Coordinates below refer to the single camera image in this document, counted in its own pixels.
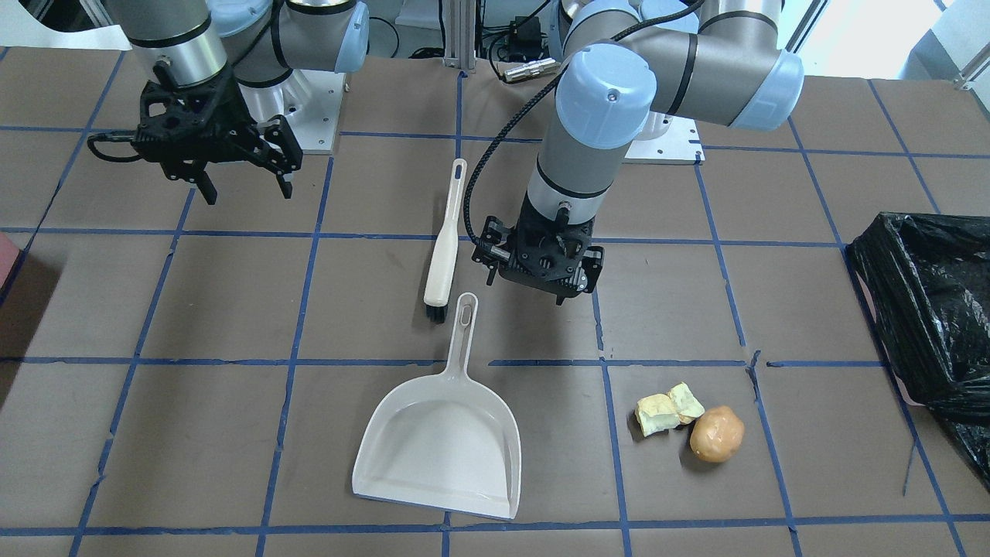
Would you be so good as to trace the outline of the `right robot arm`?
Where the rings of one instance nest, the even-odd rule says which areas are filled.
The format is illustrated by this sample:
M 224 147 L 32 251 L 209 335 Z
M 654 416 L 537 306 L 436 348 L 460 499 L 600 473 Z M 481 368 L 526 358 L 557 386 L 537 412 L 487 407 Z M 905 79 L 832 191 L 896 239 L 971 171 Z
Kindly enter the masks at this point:
M 285 198 L 304 154 L 295 127 L 324 124 L 326 92 L 309 74 L 356 73 L 369 46 L 360 1 L 108 1 L 109 15 L 151 77 L 133 132 L 87 140 L 127 142 L 128 162 L 217 191 L 210 163 L 248 162 L 272 173 Z

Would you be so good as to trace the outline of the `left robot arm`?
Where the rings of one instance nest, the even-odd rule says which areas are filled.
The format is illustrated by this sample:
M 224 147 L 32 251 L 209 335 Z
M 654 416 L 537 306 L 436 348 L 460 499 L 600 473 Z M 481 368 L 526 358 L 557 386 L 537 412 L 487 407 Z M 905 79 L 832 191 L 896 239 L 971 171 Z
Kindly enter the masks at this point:
M 778 46 L 781 1 L 679 1 L 644 18 L 626 1 L 590 1 L 562 41 L 562 69 L 491 142 L 466 184 L 463 221 L 489 279 L 544 290 L 558 302 L 596 288 L 604 250 L 595 219 L 650 114 L 772 131 L 805 82 L 801 57 Z M 554 115 L 535 156 L 517 222 L 476 231 L 473 188 L 509 131 L 542 98 Z

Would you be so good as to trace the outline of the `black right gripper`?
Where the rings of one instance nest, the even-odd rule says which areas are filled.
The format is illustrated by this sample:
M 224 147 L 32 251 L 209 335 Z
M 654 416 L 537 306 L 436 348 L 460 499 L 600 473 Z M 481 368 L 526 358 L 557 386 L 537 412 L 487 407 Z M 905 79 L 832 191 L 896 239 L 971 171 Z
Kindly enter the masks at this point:
M 293 172 L 302 165 L 302 149 L 283 115 L 258 122 L 233 71 L 222 68 L 196 85 L 180 86 L 170 68 L 153 68 L 139 98 L 139 124 L 131 145 L 167 176 L 195 180 L 203 200 L 215 205 L 218 191 L 205 173 L 208 162 L 250 162 L 276 174 L 284 200 L 293 194 Z

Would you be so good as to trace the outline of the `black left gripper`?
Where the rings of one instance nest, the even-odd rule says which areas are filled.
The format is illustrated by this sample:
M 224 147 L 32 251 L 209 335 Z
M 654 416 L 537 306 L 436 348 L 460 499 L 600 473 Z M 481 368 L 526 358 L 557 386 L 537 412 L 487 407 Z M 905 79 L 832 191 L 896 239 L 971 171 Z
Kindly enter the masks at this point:
M 565 208 L 548 219 L 531 203 L 522 204 L 513 227 L 489 216 L 473 252 L 473 261 L 488 268 L 486 285 L 499 274 L 551 293 L 556 306 L 594 292 L 604 264 L 604 248 L 591 244 L 595 220 L 572 224 L 568 219 Z

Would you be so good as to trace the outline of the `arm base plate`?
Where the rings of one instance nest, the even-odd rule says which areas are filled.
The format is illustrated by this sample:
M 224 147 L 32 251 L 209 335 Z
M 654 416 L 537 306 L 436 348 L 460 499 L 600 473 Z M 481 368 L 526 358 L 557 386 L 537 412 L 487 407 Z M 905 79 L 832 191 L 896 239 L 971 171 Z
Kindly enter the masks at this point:
M 657 112 L 630 144 L 625 163 L 700 165 L 706 159 L 695 120 Z
M 293 70 L 278 84 L 238 84 L 258 122 L 285 117 L 304 154 L 332 155 L 340 123 L 346 73 Z

